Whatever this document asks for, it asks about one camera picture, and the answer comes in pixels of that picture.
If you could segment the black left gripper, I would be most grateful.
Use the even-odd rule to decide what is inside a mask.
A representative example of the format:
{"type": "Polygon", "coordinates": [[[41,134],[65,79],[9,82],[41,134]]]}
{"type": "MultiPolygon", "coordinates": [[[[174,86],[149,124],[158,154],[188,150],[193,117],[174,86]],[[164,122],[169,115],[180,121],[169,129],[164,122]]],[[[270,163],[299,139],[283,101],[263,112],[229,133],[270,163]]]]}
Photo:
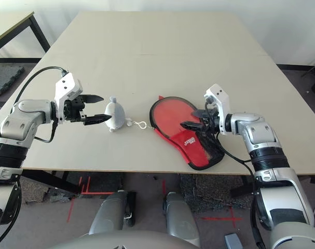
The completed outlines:
{"type": "Polygon", "coordinates": [[[111,119],[111,115],[97,114],[94,116],[85,116],[83,113],[85,103],[97,103],[103,100],[102,97],[94,94],[81,94],[73,100],[66,100],[64,103],[64,119],[70,122],[83,121],[85,126],[106,122],[111,119]]]}

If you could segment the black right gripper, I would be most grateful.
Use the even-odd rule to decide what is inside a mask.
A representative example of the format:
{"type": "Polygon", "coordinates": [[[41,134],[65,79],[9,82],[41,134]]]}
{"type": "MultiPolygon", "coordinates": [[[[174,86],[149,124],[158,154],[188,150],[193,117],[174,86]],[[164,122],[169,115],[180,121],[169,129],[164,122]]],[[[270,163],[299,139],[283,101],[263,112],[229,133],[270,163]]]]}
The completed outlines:
{"type": "MultiPolygon", "coordinates": [[[[215,135],[219,133],[219,123],[220,123],[220,118],[218,116],[219,112],[217,108],[213,109],[196,109],[191,113],[195,117],[199,117],[201,119],[204,119],[207,126],[210,128],[211,132],[215,135]]],[[[191,131],[202,131],[204,128],[204,125],[201,123],[196,123],[193,121],[183,121],[180,123],[181,127],[183,127],[186,130],[191,130],[191,131]]]]}

